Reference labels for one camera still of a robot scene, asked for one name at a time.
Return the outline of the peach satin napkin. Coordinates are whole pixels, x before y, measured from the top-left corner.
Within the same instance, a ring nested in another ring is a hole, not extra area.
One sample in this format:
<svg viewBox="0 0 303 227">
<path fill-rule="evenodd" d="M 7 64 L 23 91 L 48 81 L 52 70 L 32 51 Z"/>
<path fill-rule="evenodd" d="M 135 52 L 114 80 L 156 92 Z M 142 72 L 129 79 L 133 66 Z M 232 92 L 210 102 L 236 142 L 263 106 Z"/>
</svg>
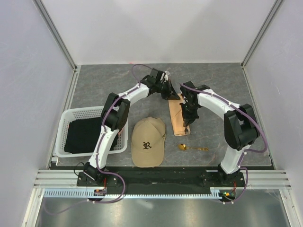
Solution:
<svg viewBox="0 0 303 227">
<path fill-rule="evenodd" d="M 180 96 L 180 100 L 168 101 L 171 124 L 175 136 L 186 136 L 184 132 L 185 127 L 183 126 L 182 111 L 181 111 L 181 104 L 183 103 L 183 99 L 181 94 L 178 95 Z M 191 133 L 190 127 L 187 126 L 187 128 L 190 134 Z"/>
</svg>

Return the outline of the gold spoon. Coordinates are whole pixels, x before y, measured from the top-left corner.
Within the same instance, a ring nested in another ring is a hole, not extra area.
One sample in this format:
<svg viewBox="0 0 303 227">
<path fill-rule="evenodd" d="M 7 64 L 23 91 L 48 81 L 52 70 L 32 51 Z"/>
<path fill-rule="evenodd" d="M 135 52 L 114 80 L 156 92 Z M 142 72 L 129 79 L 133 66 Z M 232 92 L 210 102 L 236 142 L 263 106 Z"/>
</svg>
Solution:
<svg viewBox="0 0 303 227">
<path fill-rule="evenodd" d="M 208 151 L 209 150 L 208 148 L 203 148 L 203 147 L 197 147 L 197 148 L 196 147 L 189 147 L 186 144 L 178 144 L 178 148 L 180 150 L 183 150 L 183 151 L 188 150 L 188 149 L 195 149 L 195 150 L 200 150 L 200 151 Z"/>
</svg>

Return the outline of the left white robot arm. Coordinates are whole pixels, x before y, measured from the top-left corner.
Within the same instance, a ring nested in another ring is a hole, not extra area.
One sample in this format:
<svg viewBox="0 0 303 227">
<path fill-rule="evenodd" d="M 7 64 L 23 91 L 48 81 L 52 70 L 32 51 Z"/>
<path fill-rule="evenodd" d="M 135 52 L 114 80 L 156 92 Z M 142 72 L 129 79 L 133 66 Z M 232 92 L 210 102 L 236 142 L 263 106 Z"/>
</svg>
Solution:
<svg viewBox="0 0 303 227">
<path fill-rule="evenodd" d="M 107 163 L 107 156 L 114 139 L 127 123 L 131 105 L 154 93 L 161 94 L 164 100 L 180 99 L 169 79 L 169 72 L 155 68 L 131 89 L 108 95 L 101 113 L 100 136 L 92 156 L 83 169 L 87 180 L 93 186 L 99 186 L 104 181 L 106 172 L 103 169 Z"/>
</svg>

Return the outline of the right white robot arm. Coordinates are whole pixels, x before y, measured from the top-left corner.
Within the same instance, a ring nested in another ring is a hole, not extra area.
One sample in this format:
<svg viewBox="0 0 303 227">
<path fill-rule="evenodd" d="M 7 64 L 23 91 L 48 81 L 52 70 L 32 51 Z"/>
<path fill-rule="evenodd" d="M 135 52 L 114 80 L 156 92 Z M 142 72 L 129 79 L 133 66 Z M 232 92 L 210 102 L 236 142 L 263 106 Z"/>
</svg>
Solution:
<svg viewBox="0 0 303 227">
<path fill-rule="evenodd" d="M 253 108 L 249 104 L 239 105 L 216 94 L 206 85 L 195 87 L 191 81 L 180 85 L 184 127 L 192 124 L 198 109 L 204 107 L 223 120 L 224 138 L 228 144 L 225 156 L 218 165 L 217 181 L 228 186 L 238 174 L 245 150 L 259 137 Z"/>
</svg>

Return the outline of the tan baseball cap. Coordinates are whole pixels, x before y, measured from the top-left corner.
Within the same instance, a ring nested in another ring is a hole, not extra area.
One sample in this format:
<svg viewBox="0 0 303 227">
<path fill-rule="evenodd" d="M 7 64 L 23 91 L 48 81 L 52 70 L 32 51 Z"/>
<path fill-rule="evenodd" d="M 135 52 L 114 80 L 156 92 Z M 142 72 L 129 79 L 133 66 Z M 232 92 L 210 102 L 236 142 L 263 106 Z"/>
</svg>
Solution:
<svg viewBox="0 0 303 227">
<path fill-rule="evenodd" d="M 164 159 L 166 126 L 160 118 L 148 117 L 140 120 L 131 136 L 131 155 L 135 166 L 156 167 Z"/>
</svg>

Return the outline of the white plastic basket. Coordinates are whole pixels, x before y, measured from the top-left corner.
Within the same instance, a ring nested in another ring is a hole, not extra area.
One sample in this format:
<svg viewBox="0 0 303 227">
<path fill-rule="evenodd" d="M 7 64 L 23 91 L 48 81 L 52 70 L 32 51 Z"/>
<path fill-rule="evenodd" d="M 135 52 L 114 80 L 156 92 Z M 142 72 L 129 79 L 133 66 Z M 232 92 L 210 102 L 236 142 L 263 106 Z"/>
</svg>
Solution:
<svg viewBox="0 0 303 227">
<path fill-rule="evenodd" d="M 91 156 L 101 130 L 103 106 L 74 108 L 63 112 L 54 152 L 58 157 Z"/>
</svg>

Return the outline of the black folded cloth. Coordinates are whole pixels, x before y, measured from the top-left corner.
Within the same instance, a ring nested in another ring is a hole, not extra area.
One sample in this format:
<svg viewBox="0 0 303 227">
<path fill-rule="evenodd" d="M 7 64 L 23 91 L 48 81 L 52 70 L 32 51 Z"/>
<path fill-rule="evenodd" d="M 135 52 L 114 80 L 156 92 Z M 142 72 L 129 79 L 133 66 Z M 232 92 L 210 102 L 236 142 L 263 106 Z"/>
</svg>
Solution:
<svg viewBox="0 0 303 227">
<path fill-rule="evenodd" d="M 78 119 L 68 127 L 64 151 L 72 154 L 92 153 L 100 136 L 102 118 Z"/>
</svg>

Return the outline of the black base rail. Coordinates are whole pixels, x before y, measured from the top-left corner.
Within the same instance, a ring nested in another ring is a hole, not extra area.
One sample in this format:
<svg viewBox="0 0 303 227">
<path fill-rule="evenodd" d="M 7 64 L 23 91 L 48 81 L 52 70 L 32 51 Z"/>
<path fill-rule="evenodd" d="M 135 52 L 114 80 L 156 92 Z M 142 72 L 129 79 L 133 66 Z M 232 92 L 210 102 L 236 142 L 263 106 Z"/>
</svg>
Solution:
<svg viewBox="0 0 303 227">
<path fill-rule="evenodd" d="M 171 186 L 190 185 L 203 188 L 211 187 L 243 187 L 245 185 L 244 175 L 240 170 L 227 175 L 217 167 L 200 166 L 167 166 L 139 168 L 134 166 L 108 166 L 99 172 L 92 167 L 85 167 L 79 172 L 77 186 L 82 187 L 118 187 L 123 183 L 116 174 L 120 175 L 126 184 L 127 189 L 133 185 L 140 186 Z"/>
</svg>

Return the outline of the left aluminium frame post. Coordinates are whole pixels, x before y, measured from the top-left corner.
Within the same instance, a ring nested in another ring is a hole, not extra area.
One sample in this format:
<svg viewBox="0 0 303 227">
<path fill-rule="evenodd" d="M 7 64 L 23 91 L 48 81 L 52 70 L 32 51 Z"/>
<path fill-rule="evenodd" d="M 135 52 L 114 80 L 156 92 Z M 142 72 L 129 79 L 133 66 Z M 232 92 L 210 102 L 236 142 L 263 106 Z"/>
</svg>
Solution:
<svg viewBox="0 0 303 227">
<path fill-rule="evenodd" d="M 48 10 L 46 9 L 46 6 L 44 5 L 42 0 L 33 0 L 33 3 L 37 7 L 40 15 L 42 16 L 44 22 L 46 23 L 48 29 L 50 30 L 53 38 L 55 39 L 57 45 L 59 46 L 60 50 L 62 51 L 63 55 L 65 56 L 68 64 L 71 66 L 71 68 L 76 71 L 77 70 L 77 64 L 73 60 L 70 52 L 67 49 L 67 46 L 65 45 L 62 37 L 59 34 L 58 29 L 55 26 L 55 23 L 53 22 Z"/>
</svg>

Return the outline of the aluminium frame post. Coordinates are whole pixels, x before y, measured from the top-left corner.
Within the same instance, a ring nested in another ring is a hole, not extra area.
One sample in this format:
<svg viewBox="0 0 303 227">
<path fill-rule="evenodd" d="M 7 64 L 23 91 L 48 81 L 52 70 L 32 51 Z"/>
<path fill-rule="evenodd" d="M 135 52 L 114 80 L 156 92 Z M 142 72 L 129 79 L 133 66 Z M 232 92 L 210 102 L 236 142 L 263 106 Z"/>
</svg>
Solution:
<svg viewBox="0 0 303 227">
<path fill-rule="evenodd" d="M 57 45 L 59 46 L 60 50 L 62 51 L 63 55 L 65 56 L 68 64 L 71 66 L 71 68 L 76 71 L 77 70 L 77 64 L 73 60 L 70 52 L 67 49 L 67 46 L 65 45 L 62 37 L 59 34 L 58 29 L 55 26 L 55 23 L 53 22 L 48 10 L 46 9 L 46 6 L 44 5 L 42 0 L 33 0 L 33 3 L 37 7 L 40 15 L 42 16 L 44 22 L 46 23 L 48 29 L 50 30 L 53 38 L 55 39 Z"/>
<path fill-rule="evenodd" d="M 276 14 L 278 13 L 280 7 L 284 3 L 284 0 L 275 0 L 274 4 L 270 8 L 262 26 L 260 27 L 256 37 L 254 38 L 250 48 L 248 49 L 243 61 L 241 62 L 241 68 L 245 69 L 246 65 L 250 61 L 253 53 L 255 52 L 256 48 L 258 47 L 259 43 L 261 42 L 263 36 L 265 35 L 266 31 L 268 30 L 269 26 L 271 25 L 272 21 L 274 20 Z"/>
</svg>

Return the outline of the right aluminium frame post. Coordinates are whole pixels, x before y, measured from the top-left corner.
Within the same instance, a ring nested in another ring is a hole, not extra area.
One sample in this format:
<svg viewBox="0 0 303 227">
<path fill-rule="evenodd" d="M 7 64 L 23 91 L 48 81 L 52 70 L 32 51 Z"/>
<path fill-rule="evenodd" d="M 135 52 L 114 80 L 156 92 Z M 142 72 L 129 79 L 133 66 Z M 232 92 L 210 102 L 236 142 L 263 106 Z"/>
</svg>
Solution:
<svg viewBox="0 0 303 227">
<path fill-rule="evenodd" d="M 259 43 L 261 42 L 263 36 L 265 35 L 266 31 L 268 30 L 269 26 L 271 25 L 272 21 L 274 20 L 276 14 L 278 13 L 280 7 L 284 3 L 284 0 L 275 0 L 274 4 L 270 8 L 262 26 L 260 27 L 256 37 L 254 38 L 250 48 L 248 49 L 243 61 L 241 62 L 241 68 L 245 69 L 246 65 L 250 61 L 253 53 L 255 52 L 256 48 L 258 47 Z"/>
</svg>

